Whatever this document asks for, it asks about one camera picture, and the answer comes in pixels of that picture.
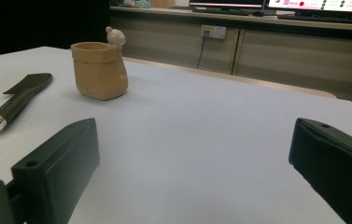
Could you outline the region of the computer monitor with white screen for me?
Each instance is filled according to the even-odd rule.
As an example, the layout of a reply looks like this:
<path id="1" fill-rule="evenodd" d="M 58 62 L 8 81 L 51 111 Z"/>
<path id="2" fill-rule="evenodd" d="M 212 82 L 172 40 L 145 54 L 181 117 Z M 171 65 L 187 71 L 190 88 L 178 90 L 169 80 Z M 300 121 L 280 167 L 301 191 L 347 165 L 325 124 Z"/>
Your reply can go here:
<path id="1" fill-rule="evenodd" d="M 352 12 L 352 0 L 266 0 L 266 6 L 284 10 Z"/>

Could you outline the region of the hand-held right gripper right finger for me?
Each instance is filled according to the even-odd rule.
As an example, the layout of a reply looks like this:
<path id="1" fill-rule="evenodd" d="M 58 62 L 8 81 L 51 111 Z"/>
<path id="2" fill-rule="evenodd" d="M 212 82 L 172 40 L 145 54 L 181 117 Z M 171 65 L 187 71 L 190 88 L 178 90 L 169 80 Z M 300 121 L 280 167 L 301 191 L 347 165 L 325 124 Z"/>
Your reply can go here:
<path id="1" fill-rule="evenodd" d="M 352 136 L 298 118 L 289 163 L 346 224 L 352 224 Z"/>

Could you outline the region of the tan ceramic cup with figurine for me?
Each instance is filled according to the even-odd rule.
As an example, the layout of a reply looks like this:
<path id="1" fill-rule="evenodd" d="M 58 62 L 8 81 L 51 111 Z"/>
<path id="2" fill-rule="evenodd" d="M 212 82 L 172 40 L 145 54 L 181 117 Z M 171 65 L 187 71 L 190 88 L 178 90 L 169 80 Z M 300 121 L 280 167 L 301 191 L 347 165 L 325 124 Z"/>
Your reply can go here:
<path id="1" fill-rule="evenodd" d="M 106 27 L 107 42 L 80 42 L 71 46 L 77 90 L 96 100 L 122 96 L 128 89 L 128 77 L 122 59 L 126 36 Z"/>

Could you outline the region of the computer monitor with dark bezel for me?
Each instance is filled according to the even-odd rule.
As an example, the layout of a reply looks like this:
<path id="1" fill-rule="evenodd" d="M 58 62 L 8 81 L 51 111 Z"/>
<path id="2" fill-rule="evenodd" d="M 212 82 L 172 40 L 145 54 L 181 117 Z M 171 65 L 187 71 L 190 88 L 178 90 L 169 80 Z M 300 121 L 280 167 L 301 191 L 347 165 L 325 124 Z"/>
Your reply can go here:
<path id="1" fill-rule="evenodd" d="M 189 0 L 192 7 L 261 9 L 264 0 Z"/>

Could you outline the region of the white wall power socket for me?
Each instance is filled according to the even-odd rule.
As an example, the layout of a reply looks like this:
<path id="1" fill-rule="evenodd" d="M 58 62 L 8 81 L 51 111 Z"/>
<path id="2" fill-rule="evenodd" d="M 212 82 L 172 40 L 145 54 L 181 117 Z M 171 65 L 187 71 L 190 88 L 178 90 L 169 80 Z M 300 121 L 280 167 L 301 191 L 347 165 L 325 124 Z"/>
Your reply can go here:
<path id="1" fill-rule="evenodd" d="M 222 26 L 203 25 L 201 35 L 207 38 L 224 39 L 226 28 Z"/>

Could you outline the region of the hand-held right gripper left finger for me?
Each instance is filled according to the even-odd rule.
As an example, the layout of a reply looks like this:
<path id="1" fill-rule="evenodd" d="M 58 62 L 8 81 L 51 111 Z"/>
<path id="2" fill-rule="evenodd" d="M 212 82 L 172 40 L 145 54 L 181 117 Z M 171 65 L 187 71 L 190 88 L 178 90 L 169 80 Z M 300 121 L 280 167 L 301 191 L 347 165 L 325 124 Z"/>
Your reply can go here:
<path id="1" fill-rule="evenodd" d="M 17 224 L 67 224 L 100 162 L 96 122 L 65 126 L 11 167 Z"/>

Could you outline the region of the wooden sideboard cabinet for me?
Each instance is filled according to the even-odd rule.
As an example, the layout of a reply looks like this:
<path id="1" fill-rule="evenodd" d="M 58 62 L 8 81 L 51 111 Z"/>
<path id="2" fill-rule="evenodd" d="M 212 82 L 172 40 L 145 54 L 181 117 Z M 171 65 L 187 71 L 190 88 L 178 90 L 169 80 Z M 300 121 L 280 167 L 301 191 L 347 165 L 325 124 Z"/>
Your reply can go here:
<path id="1" fill-rule="evenodd" d="M 126 57 L 326 91 L 352 101 L 352 24 L 112 7 Z M 203 25 L 226 28 L 202 37 Z"/>

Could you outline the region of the black spatula with chrome cap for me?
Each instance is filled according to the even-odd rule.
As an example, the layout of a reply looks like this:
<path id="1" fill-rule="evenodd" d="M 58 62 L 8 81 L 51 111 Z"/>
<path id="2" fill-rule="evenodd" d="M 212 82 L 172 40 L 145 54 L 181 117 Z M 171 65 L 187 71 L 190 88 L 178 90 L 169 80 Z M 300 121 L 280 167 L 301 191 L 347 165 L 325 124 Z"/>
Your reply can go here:
<path id="1" fill-rule="evenodd" d="M 5 91 L 5 94 L 12 94 L 12 97 L 0 106 L 0 132 L 22 112 L 40 91 L 51 83 L 52 79 L 53 76 L 50 73 L 30 74 Z"/>

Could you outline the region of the black keyboard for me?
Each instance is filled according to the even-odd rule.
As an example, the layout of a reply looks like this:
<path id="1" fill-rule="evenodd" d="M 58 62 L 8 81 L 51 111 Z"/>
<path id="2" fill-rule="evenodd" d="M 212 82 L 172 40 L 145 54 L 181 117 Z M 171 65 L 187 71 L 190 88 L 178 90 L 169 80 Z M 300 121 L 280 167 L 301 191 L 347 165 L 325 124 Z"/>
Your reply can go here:
<path id="1" fill-rule="evenodd" d="M 332 22 L 332 23 L 346 23 L 352 24 L 350 18 L 336 18 L 336 17 L 322 17 L 322 16 L 304 16 L 296 14 L 283 14 L 277 15 L 280 20 L 292 20 L 292 21 L 314 21 L 314 22 Z"/>
<path id="2" fill-rule="evenodd" d="M 252 13 L 249 11 L 239 10 L 239 9 L 210 8 L 210 7 L 204 7 L 204 8 L 193 7 L 191 10 L 193 12 L 199 12 L 199 13 L 212 13 L 212 14 L 238 15 L 238 16 L 248 16 Z"/>

